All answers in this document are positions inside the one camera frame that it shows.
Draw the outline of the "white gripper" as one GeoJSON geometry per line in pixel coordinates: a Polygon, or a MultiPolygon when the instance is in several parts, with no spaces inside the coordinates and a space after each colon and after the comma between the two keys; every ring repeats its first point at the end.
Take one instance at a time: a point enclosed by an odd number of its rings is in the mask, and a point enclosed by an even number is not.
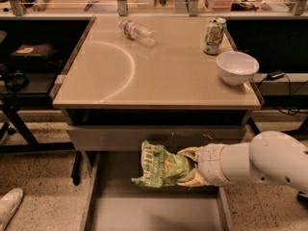
{"type": "Polygon", "coordinates": [[[210,143],[200,147],[187,147],[177,152],[178,155],[197,162],[194,168],[184,178],[178,180],[182,187],[224,186],[230,183],[220,166],[220,153],[223,144],[210,143]]]}

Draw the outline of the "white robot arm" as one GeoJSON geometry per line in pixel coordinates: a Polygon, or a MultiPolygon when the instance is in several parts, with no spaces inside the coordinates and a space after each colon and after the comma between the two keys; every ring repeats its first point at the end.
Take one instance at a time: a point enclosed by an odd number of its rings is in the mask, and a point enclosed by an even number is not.
{"type": "Polygon", "coordinates": [[[308,148],[285,133],[267,131],[250,142],[209,143],[182,149],[179,154],[195,162],[182,186],[249,182],[288,186],[308,194],[308,148]]]}

